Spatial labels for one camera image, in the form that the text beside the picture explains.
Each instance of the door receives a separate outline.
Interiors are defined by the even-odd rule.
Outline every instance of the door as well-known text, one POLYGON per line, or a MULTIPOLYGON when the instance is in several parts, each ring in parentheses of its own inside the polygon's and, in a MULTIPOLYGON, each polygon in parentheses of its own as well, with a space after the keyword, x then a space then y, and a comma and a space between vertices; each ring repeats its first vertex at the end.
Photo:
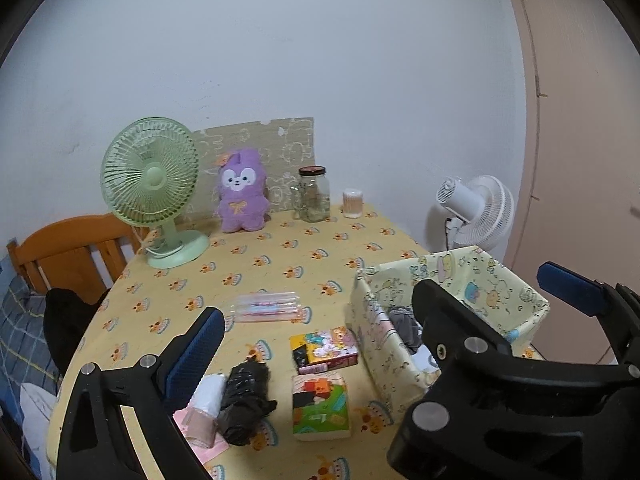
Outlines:
MULTIPOLYGON (((640 291, 640 56, 602 0, 522 5, 539 133, 513 270, 536 283, 538 266, 551 260, 640 291)), ((549 299, 536 349, 550 360, 608 364, 613 355, 597 321, 549 299)))

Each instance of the patterned tablecloth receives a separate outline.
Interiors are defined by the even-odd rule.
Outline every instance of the patterned tablecloth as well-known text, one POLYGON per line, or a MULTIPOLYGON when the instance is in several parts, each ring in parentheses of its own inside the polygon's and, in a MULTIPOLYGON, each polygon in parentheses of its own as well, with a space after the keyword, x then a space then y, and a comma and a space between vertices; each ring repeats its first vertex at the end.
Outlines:
MULTIPOLYGON (((247 356, 257 355, 271 370, 270 399, 277 409, 263 421, 250 446, 231 447, 209 463, 218 480, 347 480, 400 478, 386 463, 396 432, 378 402, 364 363, 343 368, 353 435, 343 440, 299 442, 292 436, 291 377, 296 374, 289 336, 344 324, 354 270, 426 251, 389 220, 366 208, 357 220, 337 208, 325 222, 294 220, 276 213, 260 232, 213 233, 211 247, 197 260, 156 270, 136 256, 114 284, 82 338, 54 410, 47 454, 55 463, 68 396, 82 364, 129 367, 144 354, 159 354, 186 332, 203 306, 229 314, 238 294, 293 290, 305 306, 303 322, 234 323, 208 373, 228 374, 247 356)), ((142 436, 132 408, 123 408, 140 462, 150 479, 162 474, 142 436)))

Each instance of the glass jar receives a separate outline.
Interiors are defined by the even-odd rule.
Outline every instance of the glass jar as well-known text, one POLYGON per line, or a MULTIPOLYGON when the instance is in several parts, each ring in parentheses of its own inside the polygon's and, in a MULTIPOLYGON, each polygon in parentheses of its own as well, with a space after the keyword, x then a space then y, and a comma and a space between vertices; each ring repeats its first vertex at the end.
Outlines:
POLYGON ((329 218, 329 181, 323 166, 306 166, 298 170, 300 180, 291 186, 293 209, 305 222, 321 222, 329 218))

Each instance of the fan center cap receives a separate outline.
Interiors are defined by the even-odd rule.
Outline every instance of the fan center cap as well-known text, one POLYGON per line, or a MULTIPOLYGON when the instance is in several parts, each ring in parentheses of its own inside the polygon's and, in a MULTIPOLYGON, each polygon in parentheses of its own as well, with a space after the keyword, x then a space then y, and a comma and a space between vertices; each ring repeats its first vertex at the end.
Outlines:
POLYGON ((147 189, 159 189, 164 186, 166 173, 156 163, 151 163, 145 168, 145 183, 147 189))

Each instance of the brown lid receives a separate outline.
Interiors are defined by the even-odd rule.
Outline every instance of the brown lid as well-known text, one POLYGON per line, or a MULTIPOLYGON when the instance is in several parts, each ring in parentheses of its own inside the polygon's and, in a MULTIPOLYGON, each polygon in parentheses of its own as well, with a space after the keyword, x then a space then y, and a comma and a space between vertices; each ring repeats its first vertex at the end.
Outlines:
POLYGON ((324 166, 305 166, 304 168, 300 168, 298 173, 300 176, 324 175, 326 173, 326 168, 324 166))

